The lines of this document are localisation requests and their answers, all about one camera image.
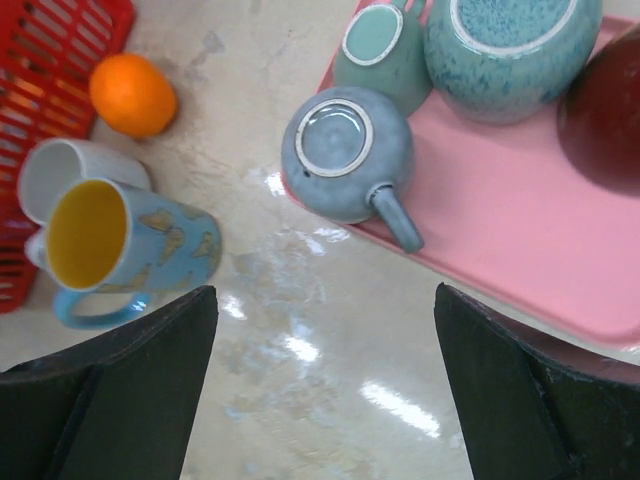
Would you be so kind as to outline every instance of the blue mug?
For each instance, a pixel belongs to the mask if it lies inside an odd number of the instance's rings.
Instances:
[[[45,232],[49,272],[62,287],[56,316],[68,327],[109,328],[135,319],[151,296],[206,284],[221,256],[205,211],[106,178],[82,180],[59,200]],[[75,315],[92,293],[133,293],[104,315]]]

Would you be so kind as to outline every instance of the pink tray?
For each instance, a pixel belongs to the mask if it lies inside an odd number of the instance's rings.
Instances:
[[[596,50],[633,23],[605,17]],[[318,90],[332,83],[330,65]],[[483,126],[431,94],[409,119],[418,162],[405,206],[426,243],[410,258],[584,340],[640,345],[640,199],[580,176],[555,115]],[[348,228],[401,253],[379,220]]]

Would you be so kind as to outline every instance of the mug handle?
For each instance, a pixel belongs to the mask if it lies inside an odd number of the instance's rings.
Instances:
[[[151,295],[148,293],[135,293],[128,305],[115,312],[103,315],[74,315],[73,309],[88,295],[90,293],[61,289],[53,300],[53,311],[69,328],[97,330],[117,327],[135,320],[151,301]]]
[[[391,185],[378,188],[369,201],[406,253],[416,253],[424,247],[420,232],[396,197]]]
[[[404,12],[404,9],[407,7],[407,3],[409,0],[391,0],[391,4],[398,7],[400,10]],[[411,8],[409,9],[409,14],[418,18],[422,15],[424,11],[424,7],[427,4],[427,0],[413,0],[411,4]]]

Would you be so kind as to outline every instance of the white cup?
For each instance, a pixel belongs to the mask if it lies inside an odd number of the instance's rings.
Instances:
[[[47,252],[44,233],[44,228],[41,228],[31,235],[24,244],[24,253],[29,261],[42,270],[47,269]]]
[[[31,220],[45,225],[58,197],[79,180],[92,177],[151,189],[149,175],[136,159],[88,140],[51,138],[27,155],[18,178],[20,206]]]

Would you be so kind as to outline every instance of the gray mug handle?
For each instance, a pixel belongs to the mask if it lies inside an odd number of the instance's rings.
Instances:
[[[391,0],[391,4],[398,7],[403,12],[407,7],[408,2],[409,0]],[[422,15],[426,4],[427,0],[413,0],[411,8],[409,9],[409,15],[413,15],[414,17],[418,18],[420,15]]]
[[[406,253],[416,253],[424,247],[420,232],[396,197],[392,186],[377,189],[369,201]]]

